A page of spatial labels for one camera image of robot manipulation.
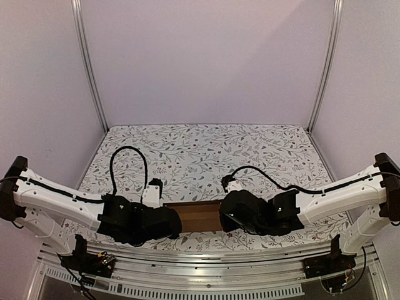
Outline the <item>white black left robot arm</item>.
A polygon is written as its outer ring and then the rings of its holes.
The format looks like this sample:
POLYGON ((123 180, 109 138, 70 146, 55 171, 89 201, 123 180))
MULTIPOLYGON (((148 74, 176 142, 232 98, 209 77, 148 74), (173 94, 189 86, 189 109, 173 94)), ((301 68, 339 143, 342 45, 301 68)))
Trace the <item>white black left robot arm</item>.
POLYGON ((113 194, 91 194, 57 184, 28 168, 26 157, 17 156, 1 179, 1 219, 17 222, 67 255, 79 271, 93 266, 92 256, 80 247, 53 216, 72 220, 117 243, 141 246, 150 240, 176 239, 182 231, 178 213, 160 206, 160 187, 150 185, 145 203, 113 194))

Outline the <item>brown cardboard paper box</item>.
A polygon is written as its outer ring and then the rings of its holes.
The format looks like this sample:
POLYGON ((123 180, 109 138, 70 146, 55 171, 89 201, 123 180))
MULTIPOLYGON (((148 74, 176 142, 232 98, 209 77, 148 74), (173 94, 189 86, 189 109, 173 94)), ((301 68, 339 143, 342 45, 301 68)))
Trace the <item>brown cardboard paper box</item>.
POLYGON ((221 200, 171 202, 164 206, 178 213, 183 233, 202 233, 223 230, 219 220, 221 203, 221 200))

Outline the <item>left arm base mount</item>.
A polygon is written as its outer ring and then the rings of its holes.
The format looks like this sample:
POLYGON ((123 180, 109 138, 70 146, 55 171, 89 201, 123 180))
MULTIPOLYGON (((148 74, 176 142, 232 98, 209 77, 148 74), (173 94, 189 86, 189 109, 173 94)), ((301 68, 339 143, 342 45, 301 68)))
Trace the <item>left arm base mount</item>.
POLYGON ((70 270, 77 271, 80 275, 90 274, 103 278, 111 278, 114 271, 116 257, 106 251, 91 254, 87 251, 88 243, 80 235, 75 235, 75 248, 72 254, 61 256, 61 265, 70 270))

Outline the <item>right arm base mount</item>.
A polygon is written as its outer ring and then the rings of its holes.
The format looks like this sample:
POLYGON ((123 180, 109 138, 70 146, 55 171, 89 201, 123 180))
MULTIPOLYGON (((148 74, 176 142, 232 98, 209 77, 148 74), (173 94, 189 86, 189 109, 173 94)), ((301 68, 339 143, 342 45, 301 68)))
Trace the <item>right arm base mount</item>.
POLYGON ((337 234, 330 245, 328 254, 309 257, 302 260, 302 270, 307 279, 350 270, 356 266, 355 254, 344 254, 339 245, 340 235, 337 234))

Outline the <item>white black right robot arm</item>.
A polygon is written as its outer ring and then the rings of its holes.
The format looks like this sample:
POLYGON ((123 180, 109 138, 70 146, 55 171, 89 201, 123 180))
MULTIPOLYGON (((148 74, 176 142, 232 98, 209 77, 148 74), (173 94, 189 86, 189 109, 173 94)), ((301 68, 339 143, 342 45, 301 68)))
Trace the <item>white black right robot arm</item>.
POLYGON ((337 249, 323 259, 323 267, 337 272, 382 228, 399 221, 399 166, 384 152, 357 174, 316 189, 290 185, 269 200, 245 190, 232 174, 225 176, 226 192, 219 220, 226 233, 242 229, 256 236, 283 236, 344 211, 365 211, 334 243, 337 249))

